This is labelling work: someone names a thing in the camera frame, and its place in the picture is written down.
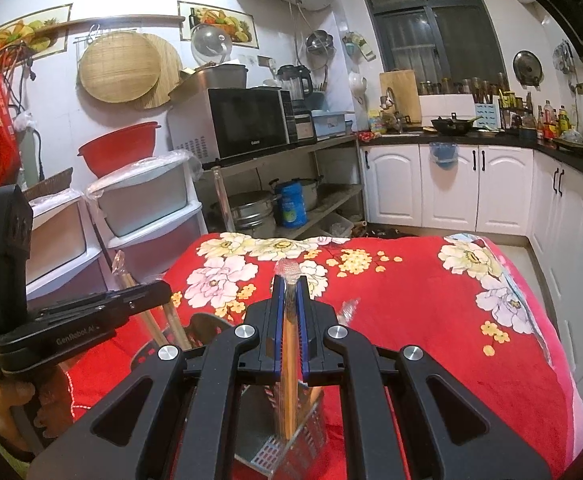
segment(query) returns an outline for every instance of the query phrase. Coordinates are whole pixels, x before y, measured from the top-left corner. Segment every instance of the red cloth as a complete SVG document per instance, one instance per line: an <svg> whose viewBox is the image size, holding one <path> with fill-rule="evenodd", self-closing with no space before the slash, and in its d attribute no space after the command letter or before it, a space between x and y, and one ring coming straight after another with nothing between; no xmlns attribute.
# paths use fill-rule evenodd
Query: red cloth
<svg viewBox="0 0 583 480"><path fill-rule="evenodd" d="M165 279L172 290L185 295L190 286L188 277L196 269L204 268L206 262L196 251L201 242L213 238L218 235L201 238L169 270ZM344 244L321 246L319 253L305 251L298 261L310 270L312 266L326 269L327 286L319 300L332 304L337 311L344 301L361 298L350 323L353 329L378 346L399 349L417 344L424 348L540 453L557 478L572 459L574 393L565 381L562 385L558 381L557 372L547 364L534 335L501 326L509 341L499 343L483 332L481 327L486 321L494 322L491 312L476 304L476 296L485 289L466 272L454 274L443 267L439 253L449 245L439 237L357 238ZM366 268L361 270L365 267L363 263L361 268L350 266L343 271L339 267L343 257L347 257L343 250L363 250ZM249 255L244 258L246 263L258 266L253 279L237 282L241 291L245 285L255 286L248 300L241 300L240 296L237 300L249 306L270 296L275 262L259 261ZM231 309L226 314L222 310L217 312L209 303L194 309L183 296L178 312L183 324L188 324L196 312L224 314L238 324L244 312L240 312L239 303L233 305L238 312ZM155 309L154 314L164 326L162 311ZM552 339L555 352L556 333L543 332L543 336ZM83 413L77 406L92 406L126 376L131 358L147 339L131 320L115 339L92 349L78 362L71 371L76 416ZM483 351L485 346L494 350L492 356ZM565 366L564 355L557 360L561 367ZM561 373L569 377L568 371L561 369ZM326 388L324 410L329 445L308 478L343 479L347 474L337 387ZM249 468L236 465L235 478L255 477Z"/></svg>

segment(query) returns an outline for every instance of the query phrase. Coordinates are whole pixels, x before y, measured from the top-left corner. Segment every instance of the floral tablecloth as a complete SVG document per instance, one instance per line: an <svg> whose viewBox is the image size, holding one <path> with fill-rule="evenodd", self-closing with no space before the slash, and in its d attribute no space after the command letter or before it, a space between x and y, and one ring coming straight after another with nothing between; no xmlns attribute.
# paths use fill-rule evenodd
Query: floral tablecloth
<svg viewBox="0 0 583 480"><path fill-rule="evenodd" d="M522 276L489 240L206 235L165 276L183 324L197 312L241 323L249 304L270 296L281 258L299 262L313 298L337 310L359 300L350 326L372 343L422 346L536 449L555 478L582 448L582 400L558 336ZM153 313L166 325L160 308ZM146 341L130 321L72 368L75 417L127 375ZM311 478L346 478L337 387L326 388L324 410L330 444ZM235 478L253 477L237 465Z"/></svg>

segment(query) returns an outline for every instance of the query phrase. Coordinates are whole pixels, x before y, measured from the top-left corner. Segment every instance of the fruit picture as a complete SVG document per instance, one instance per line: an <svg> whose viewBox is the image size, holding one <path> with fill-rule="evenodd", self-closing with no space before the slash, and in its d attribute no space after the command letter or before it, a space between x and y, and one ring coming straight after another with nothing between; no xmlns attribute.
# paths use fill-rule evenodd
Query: fruit picture
<svg viewBox="0 0 583 480"><path fill-rule="evenodd" d="M200 23L206 23L222 28L238 46L258 48L254 18L249 14L191 2L178 2L178 14L187 18L180 29L182 41L190 41L192 29Z"/></svg>
<svg viewBox="0 0 583 480"><path fill-rule="evenodd" d="M67 31L53 27L68 22L71 10L72 4L53 7L0 25L0 72L27 57L65 52Z"/></svg>

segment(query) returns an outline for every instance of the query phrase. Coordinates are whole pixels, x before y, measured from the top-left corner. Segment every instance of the lower shelf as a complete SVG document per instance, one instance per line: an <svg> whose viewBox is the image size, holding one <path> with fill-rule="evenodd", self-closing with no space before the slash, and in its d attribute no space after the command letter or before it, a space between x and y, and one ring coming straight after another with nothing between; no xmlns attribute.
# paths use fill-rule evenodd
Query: lower shelf
<svg viewBox="0 0 583 480"><path fill-rule="evenodd" d="M307 213L307 223L293 229L278 227L276 228L275 237L296 240L310 227L316 225L316 223L362 190L363 186L361 184L323 184L318 189L318 207Z"/></svg>

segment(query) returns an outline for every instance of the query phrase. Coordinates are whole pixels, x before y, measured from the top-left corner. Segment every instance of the metal screw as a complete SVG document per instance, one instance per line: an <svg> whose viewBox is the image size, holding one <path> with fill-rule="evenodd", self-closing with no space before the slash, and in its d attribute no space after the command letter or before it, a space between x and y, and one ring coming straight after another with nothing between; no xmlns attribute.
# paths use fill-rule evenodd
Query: metal screw
<svg viewBox="0 0 583 480"><path fill-rule="evenodd" d="M251 325L238 325L234 333L241 339L249 339L256 333L256 329Z"/></svg>
<svg viewBox="0 0 583 480"><path fill-rule="evenodd" d="M342 339L347 334L347 329L344 326L334 325L327 329L327 335L333 337L334 339Z"/></svg>
<svg viewBox="0 0 583 480"><path fill-rule="evenodd" d="M175 359L178 355L178 348L173 345L163 346L160 350L158 350L158 357L160 357L161 361L171 361Z"/></svg>
<svg viewBox="0 0 583 480"><path fill-rule="evenodd" d="M410 361L420 361L423 358L423 349L420 346L408 346L403 350L403 355Z"/></svg>

